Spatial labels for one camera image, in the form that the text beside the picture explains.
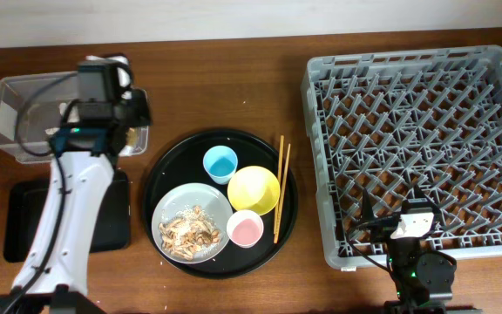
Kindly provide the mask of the light blue plastic cup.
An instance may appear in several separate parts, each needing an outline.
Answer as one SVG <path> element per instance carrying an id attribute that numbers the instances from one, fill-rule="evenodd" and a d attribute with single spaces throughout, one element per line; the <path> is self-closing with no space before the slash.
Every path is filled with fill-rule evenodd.
<path id="1" fill-rule="evenodd" d="M 205 152 L 203 167 L 215 183 L 227 185 L 237 170 L 238 157 L 230 147 L 214 146 Z"/>

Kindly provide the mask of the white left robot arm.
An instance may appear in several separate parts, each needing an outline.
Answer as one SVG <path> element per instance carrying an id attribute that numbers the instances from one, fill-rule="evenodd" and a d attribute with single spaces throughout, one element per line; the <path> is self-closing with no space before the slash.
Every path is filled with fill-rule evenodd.
<path id="1" fill-rule="evenodd" d="M 49 294 L 64 285 L 87 293 L 93 233 L 114 172 L 109 157 L 88 150 L 64 151 L 52 159 L 50 189 L 13 291 Z"/>

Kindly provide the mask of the pink plastic cup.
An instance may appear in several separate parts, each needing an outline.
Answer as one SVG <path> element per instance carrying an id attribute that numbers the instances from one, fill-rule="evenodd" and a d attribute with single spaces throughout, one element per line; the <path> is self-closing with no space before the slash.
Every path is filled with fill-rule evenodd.
<path id="1" fill-rule="evenodd" d="M 237 246 L 249 249 L 259 242 L 264 232 L 261 217 L 251 210 L 237 211 L 227 221 L 227 235 Z"/>

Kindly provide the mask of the white paper napkin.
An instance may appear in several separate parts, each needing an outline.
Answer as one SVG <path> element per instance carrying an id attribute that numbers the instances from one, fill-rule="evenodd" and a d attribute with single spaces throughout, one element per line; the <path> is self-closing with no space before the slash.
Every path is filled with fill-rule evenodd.
<path id="1" fill-rule="evenodd" d="M 98 72 L 102 73 L 106 100 L 132 98 L 133 78 L 126 55 L 121 53 L 103 56 L 89 55 L 85 59 L 98 64 Z"/>

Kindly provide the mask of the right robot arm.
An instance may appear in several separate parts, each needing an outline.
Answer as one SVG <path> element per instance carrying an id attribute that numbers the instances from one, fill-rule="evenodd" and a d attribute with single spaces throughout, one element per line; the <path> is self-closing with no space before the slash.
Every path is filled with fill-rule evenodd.
<path id="1" fill-rule="evenodd" d="M 413 196 L 391 215 L 376 217 L 364 190 L 357 227 L 370 232 L 370 242 L 387 247 L 384 270 L 397 289 L 397 300 L 383 305 L 385 313 L 446 313 L 452 299 L 457 261 L 443 252 L 423 249 L 421 241 L 438 225 L 438 206 L 417 186 Z"/>

